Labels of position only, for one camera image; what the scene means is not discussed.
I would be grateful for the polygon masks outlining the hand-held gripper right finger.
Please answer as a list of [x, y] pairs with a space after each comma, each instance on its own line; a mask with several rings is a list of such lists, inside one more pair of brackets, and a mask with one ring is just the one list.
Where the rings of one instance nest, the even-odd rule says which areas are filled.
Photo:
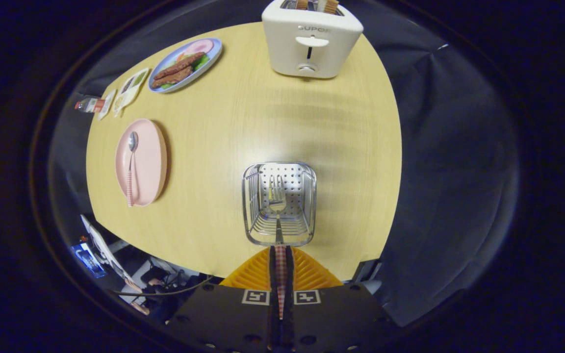
[[282, 350], [375, 353], [390, 339], [390, 319], [362, 284], [342, 284], [299, 250], [284, 247]]

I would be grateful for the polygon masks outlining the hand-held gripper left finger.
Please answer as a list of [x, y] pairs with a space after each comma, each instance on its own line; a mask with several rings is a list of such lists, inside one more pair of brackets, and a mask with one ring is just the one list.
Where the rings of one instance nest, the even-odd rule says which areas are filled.
[[202, 352], [274, 352], [282, 343], [275, 265], [275, 248], [267, 247], [219, 284], [202, 284], [168, 330]]

